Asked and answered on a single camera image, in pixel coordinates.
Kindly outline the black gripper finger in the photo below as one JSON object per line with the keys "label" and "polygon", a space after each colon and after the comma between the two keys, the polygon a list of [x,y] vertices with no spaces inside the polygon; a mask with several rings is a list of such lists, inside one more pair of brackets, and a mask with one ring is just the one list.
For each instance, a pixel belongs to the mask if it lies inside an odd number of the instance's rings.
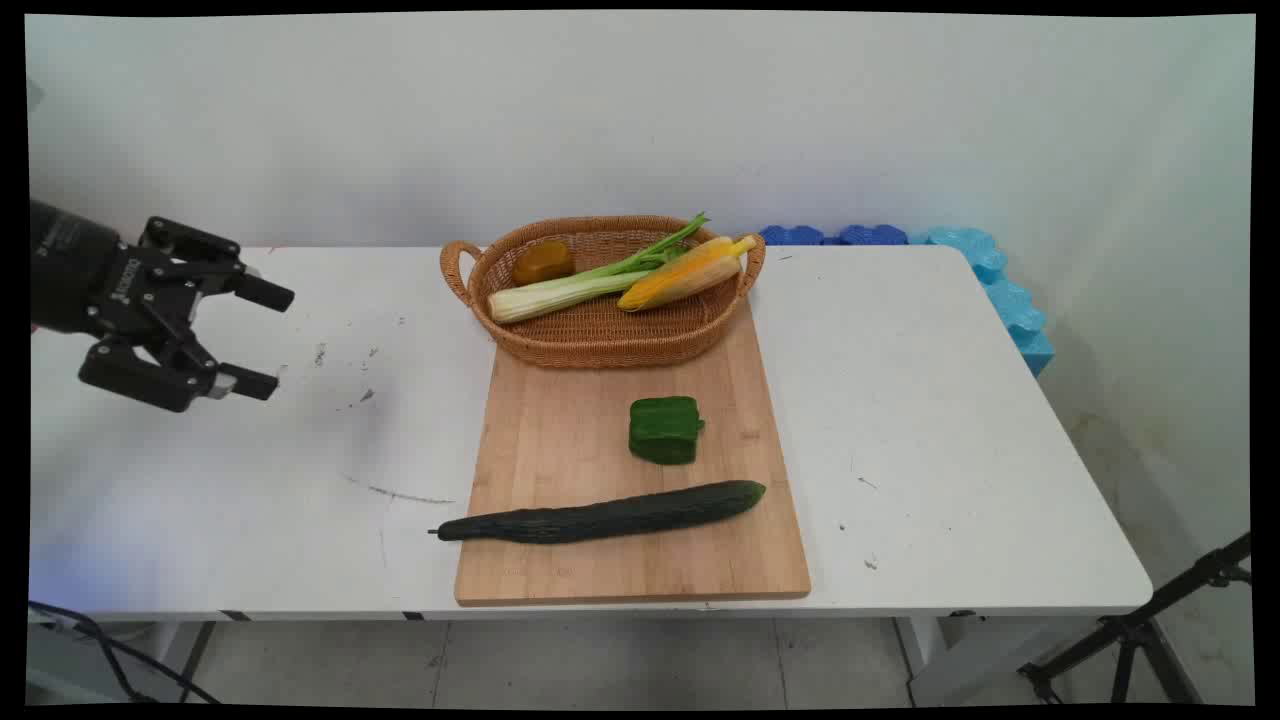
{"label": "black gripper finger", "polygon": [[145,277],[156,287],[182,286],[205,296],[232,293],[284,313],[294,292],[265,281],[241,258],[241,246],[221,236],[152,217],[138,242]]}
{"label": "black gripper finger", "polygon": [[78,332],[93,338],[81,382],[172,413],[228,395],[266,401],[279,387],[274,375],[215,359],[189,329],[156,325],[127,334],[84,323]]}

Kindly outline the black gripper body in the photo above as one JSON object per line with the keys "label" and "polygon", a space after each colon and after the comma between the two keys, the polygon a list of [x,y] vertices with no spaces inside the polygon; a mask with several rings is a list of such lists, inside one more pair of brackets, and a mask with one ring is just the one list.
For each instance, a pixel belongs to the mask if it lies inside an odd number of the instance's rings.
{"label": "black gripper body", "polygon": [[29,201],[31,311],[37,327],[102,345],[191,340],[191,290],[166,251],[127,243],[113,229]]}

